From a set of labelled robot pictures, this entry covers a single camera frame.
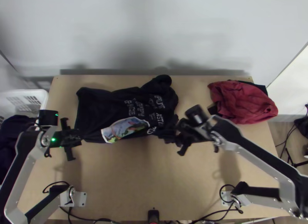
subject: dark clothing pile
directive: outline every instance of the dark clothing pile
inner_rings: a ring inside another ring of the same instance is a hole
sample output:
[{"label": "dark clothing pile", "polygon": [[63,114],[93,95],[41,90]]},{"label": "dark clothing pile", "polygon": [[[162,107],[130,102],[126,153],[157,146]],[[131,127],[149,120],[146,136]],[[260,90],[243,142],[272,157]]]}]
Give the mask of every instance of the dark clothing pile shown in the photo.
[{"label": "dark clothing pile", "polygon": [[35,118],[15,115],[2,123],[0,128],[0,184],[15,158],[15,145],[19,134],[27,130],[34,121]]},{"label": "dark clothing pile", "polygon": [[235,124],[253,124],[277,116],[278,109],[268,97],[265,86],[228,80],[208,85],[217,113]]},{"label": "dark clothing pile", "polygon": [[140,88],[112,92],[80,88],[76,93],[79,104],[75,128],[85,141],[95,143],[151,134],[164,136],[177,118],[174,110],[178,97],[171,83],[170,76],[159,75]]}]

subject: printed graphic on shirt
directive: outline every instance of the printed graphic on shirt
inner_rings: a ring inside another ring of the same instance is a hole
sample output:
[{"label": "printed graphic on shirt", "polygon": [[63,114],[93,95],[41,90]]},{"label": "printed graphic on shirt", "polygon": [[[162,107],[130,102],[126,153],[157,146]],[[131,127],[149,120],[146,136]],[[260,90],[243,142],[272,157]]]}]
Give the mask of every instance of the printed graphic on shirt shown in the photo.
[{"label": "printed graphic on shirt", "polygon": [[129,117],[118,120],[100,131],[106,143],[114,143],[127,135],[148,128],[149,126],[150,124],[145,120],[138,119],[137,117]]}]

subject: metal stand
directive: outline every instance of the metal stand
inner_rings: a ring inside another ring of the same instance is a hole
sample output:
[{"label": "metal stand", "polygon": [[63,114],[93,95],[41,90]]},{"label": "metal stand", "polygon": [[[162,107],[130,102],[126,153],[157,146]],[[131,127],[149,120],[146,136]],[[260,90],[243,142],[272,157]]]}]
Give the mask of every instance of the metal stand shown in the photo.
[{"label": "metal stand", "polygon": [[294,162],[293,162],[293,160],[292,160],[292,158],[291,158],[291,155],[290,155],[290,153],[289,153],[289,151],[288,151],[287,148],[285,148],[285,151],[286,151],[286,153],[287,153],[287,155],[288,155],[287,163],[290,162],[291,165],[292,165],[294,168],[297,168],[297,167],[299,167],[299,166],[307,165],[307,164],[308,164],[308,160],[303,161],[303,162],[300,162],[300,163],[297,163],[297,164],[294,164]]}]

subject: black t-shirt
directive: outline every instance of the black t-shirt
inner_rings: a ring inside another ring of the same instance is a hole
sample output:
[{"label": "black t-shirt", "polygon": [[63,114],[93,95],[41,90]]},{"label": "black t-shirt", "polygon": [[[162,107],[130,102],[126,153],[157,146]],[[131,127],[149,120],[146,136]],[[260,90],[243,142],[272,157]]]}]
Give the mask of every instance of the black t-shirt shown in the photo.
[{"label": "black t-shirt", "polygon": [[178,97],[171,78],[159,75],[141,88],[113,92],[80,88],[75,128],[87,142],[113,143],[119,139],[161,135],[174,123]]}]

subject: metal bracket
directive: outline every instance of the metal bracket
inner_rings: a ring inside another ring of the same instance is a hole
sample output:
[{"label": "metal bracket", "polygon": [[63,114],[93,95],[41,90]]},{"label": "metal bracket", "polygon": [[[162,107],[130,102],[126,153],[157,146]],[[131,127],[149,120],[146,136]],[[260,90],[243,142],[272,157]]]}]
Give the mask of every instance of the metal bracket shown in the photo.
[{"label": "metal bracket", "polygon": [[[231,191],[222,191],[221,192],[221,197],[225,200],[225,201],[234,201],[233,205],[240,209],[241,208],[241,202],[234,196],[231,194]],[[221,200],[221,204],[223,206],[230,206],[231,203],[227,203],[224,202],[223,200]]]},{"label": "metal bracket", "polygon": [[74,186],[70,186],[60,194],[60,206],[62,207],[83,207],[87,200],[86,192],[78,192]]}]

